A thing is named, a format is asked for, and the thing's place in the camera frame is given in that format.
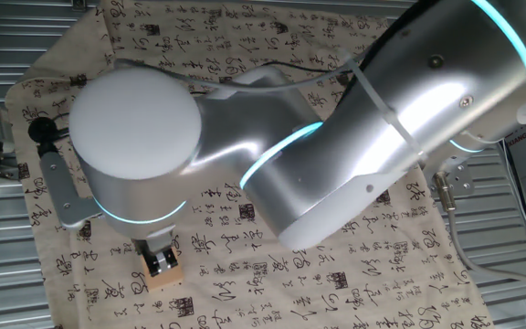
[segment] white robotic arm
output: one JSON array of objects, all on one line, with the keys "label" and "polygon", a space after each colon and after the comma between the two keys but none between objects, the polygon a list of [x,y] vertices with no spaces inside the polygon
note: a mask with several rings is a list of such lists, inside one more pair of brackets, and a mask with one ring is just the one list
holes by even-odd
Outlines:
[{"label": "white robotic arm", "polygon": [[[350,60],[338,70],[355,77],[325,122],[293,89],[299,84],[270,67],[223,85],[194,81],[218,88],[194,99],[174,80],[187,77],[128,63],[138,68],[92,81],[70,112],[70,136],[94,200],[55,186],[68,171],[58,170],[66,165],[49,137],[52,123],[34,121],[30,135],[40,143],[61,221],[77,228],[104,213],[140,241],[154,275],[174,264],[171,232],[197,187],[240,182],[279,241],[305,249],[360,214],[411,166],[420,164],[432,179],[499,137],[517,122],[519,107],[503,110],[512,108],[509,96],[526,90],[526,0],[417,2],[375,41],[360,68]],[[476,137],[477,123],[484,138]]]}]

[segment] screw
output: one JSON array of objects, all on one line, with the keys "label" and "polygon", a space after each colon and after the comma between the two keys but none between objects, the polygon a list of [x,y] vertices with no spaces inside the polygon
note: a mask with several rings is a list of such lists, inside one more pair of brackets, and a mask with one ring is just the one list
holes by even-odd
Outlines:
[{"label": "screw", "polygon": [[468,106],[472,105],[473,101],[474,99],[472,98],[472,96],[465,96],[460,100],[460,107],[467,108]]},{"label": "screw", "polygon": [[429,58],[429,60],[427,61],[427,65],[431,69],[439,69],[442,66],[444,66],[444,58],[442,58],[439,55],[434,55],[434,56]]}]

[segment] gray cable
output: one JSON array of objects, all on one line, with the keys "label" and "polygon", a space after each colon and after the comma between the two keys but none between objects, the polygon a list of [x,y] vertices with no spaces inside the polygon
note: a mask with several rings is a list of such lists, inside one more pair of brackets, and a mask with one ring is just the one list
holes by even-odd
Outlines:
[{"label": "gray cable", "polygon": [[[364,56],[368,52],[369,49],[370,48],[367,48],[362,54],[360,54],[359,56],[355,57],[354,60],[356,62],[359,62],[360,60],[364,59]],[[145,63],[136,62],[134,60],[126,59],[126,58],[119,58],[119,59],[117,59],[115,61],[115,64],[118,67],[120,65],[122,65],[122,64],[125,64],[125,65],[131,65],[131,66],[134,66],[134,67],[140,67],[140,68],[156,69],[156,70],[158,70],[158,71],[160,71],[162,73],[165,73],[165,74],[169,75],[172,78],[175,78],[175,79],[178,79],[178,80],[181,80],[181,81],[185,81],[185,82],[189,82],[189,83],[198,84],[198,85],[201,85],[201,86],[215,88],[215,89],[224,89],[224,90],[242,91],[242,92],[261,92],[261,93],[284,91],[284,90],[288,90],[288,89],[302,88],[302,87],[310,86],[310,85],[316,84],[319,81],[324,81],[324,80],[327,80],[329,78],[335,77],[335,76],[343,73],[344,71],[348,70],[347,65],[342,65],[339,68],[337,68],[337,69],[335,69],[335,70],[333,70],[331,72],[322,74],[322,75],[320,75],[318,77],[311,78],[311,79],[308,79],[308,80],[302,80],[302,81],[298,81],[298,82],[291,82],[291,83],[287,83],[287,84],[283,84],[283,85],[275,86],[275,87],[252,87],[252,86],[236,83],[236,82],[233,82],[233,81],[229,81],[229,82],[225,82],[225,83],[217,83],[217,82],[199,80],[199,79],[195,79],[195,78],[191,78],[191,77],[185,76],[184,74],[171,72],[170,70],[167,70],[167,69],[156,68],[156,67],[153,67],[151,65],[147,65]]]},{"label": "gray cable", "polygon": [[519,273],[513,273],[509,271],[498,271],[498,270],[486,269],[472,262],[472,260],[470,260],[468,256],[466,256],[466,253],[460,246],[460,241],[458,239],[458,229],[456,228],[456,215],[454,214],[454,210],[447,210],[447,220],[449,221],[449,230],[450,230],[450,235],[452,236],[452,241],[454,242],[454,247],[456,247],[458,256],[462,259],[462,261],[464,262],[466,266],[468,266],[474,271],[478,271],[478,272],[485,273],[488,275],[494,275],[494,276],[498,276],[504,279],[512,279],[512,280],[526,282],[526,275],[519,274]]},{"label": "gray cable", "polygon": [[469,136],[470,138],[472,138],[476,142],[487,143],[487,144],[500,143],[500,141],[504,140],[504,138],[501,138],[501,139],[499,139],[497,141],[487,141],[487,140],[485,140],[483,138],[475,136],[473,133],[469,132],[468,130],[465,130],[464,132],[462,132],[462,134],[465,134],[465,135]]}]

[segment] metal panel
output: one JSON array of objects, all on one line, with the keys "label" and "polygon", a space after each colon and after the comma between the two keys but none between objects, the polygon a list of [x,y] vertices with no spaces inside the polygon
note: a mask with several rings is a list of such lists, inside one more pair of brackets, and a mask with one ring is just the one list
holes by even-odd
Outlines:
[{"label": "metal panel", "polygon": [[[251,0],[390,19],[415,1]],[[93,7],[98,1],[88,3]],[[0,0],[0,102],[10,84],[80,15],[70,9],[69,0]],[[500,154],[495,148],[476,154],[468,168],[476,190],[458,198],[458,230],[468,256],[484,266],[526,274],[526,222]],[[0,179],[0,326],[53,327],[40,272],[22,187]],[[526,328],[526,283],[471,275],[499,329]]]}]

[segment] calligraphy print fabric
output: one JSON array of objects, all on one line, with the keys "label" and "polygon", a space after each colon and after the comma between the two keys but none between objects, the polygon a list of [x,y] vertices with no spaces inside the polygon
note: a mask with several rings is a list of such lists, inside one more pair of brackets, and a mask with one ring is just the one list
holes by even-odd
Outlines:
[{"label": "calligraphy print fabric", "polygon": [[[131,242],[102,218],[78,232],[60,226],[37,148],[27,135],[35,118],[69,112],[79,91],[113,69],[116,58],[220,82],[271,60],[335,69],[343,64],[336,48],[359,54],[386,29],[384,19],[366,16],[189,2],[104,1],[80,19],[6,99],[55,324],[131,329],[491,327],[419,169],[320,245],[305,250],[281,247],[237,182],[199,186],[203,192],[190,201],[174,231],[184,282],[149,293]],[[316,75],[280,69],[292,80]],[[300,91],[326,118],[345,85],[341,77]],[[58,118],[59,126],[68,126],[68,120]],[[65,140],[58,148],[79,193],[89,196],[71,143]]]}]

